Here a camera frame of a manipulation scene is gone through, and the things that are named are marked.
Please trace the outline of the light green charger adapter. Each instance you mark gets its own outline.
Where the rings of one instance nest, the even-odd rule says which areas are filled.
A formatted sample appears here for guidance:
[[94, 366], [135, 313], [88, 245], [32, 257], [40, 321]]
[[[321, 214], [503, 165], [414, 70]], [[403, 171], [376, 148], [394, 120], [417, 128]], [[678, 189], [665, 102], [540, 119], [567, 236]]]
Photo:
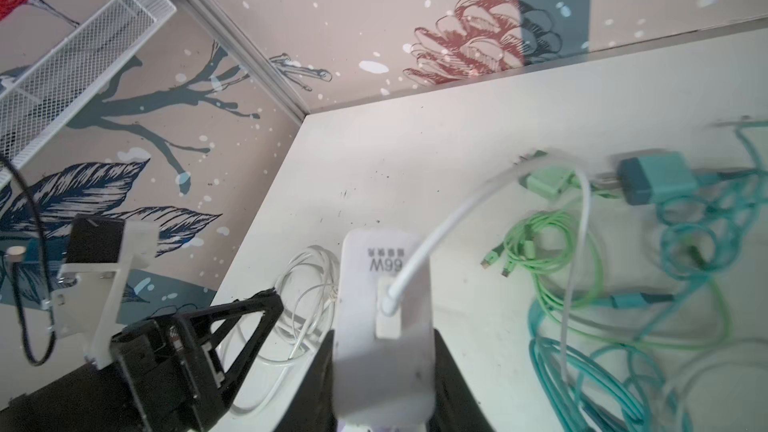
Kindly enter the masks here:
[[529, 161], [539, 161], [546, 157], [556, 159], [556, 164], [539, 165], [531, 172], [521, 175], [518, 182], [522, 187], [548, 201], [559, 199], [565, 192], [573, 188], [581, 188], [577, 173], [569, 168], [569, 165], [574, 163], [574, 159], [564, 152], [536, 150], [526, 155], [520, 155], [517, 165]]

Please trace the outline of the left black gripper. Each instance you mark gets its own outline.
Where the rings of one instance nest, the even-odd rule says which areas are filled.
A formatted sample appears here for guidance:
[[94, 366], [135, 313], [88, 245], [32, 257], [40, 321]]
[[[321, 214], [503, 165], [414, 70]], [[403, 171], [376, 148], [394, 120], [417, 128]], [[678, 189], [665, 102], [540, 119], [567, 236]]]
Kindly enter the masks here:
[[[208, 431], [231, 408], [284, 306], [273, 289], [152, 317], [113, 336], [112, 363], [86, 364], [12, 399], [4, 431]], [[274, 432], [335, 432], [329, 331]]]

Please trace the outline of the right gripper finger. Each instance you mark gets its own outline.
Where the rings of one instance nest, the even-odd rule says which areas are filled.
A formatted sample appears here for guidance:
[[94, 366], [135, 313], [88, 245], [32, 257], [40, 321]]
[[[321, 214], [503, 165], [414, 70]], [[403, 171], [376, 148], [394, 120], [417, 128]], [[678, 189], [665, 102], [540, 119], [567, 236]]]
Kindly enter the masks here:
[[493, 431], [437, 329], [434, 337], [436, 402], [428, 431]]

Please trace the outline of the white charger plug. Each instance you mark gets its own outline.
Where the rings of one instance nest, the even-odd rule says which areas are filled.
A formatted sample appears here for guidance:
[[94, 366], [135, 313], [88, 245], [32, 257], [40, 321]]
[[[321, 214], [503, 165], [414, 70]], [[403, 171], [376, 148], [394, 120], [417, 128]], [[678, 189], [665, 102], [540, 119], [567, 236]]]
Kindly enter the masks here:
[[355, 229], [343, 241], [332, 407], [348, 425], [405, 431], [425, 425], [435, 410], [429, 261], [400, 298], [389, 297], [421, 242], [392, 229]]

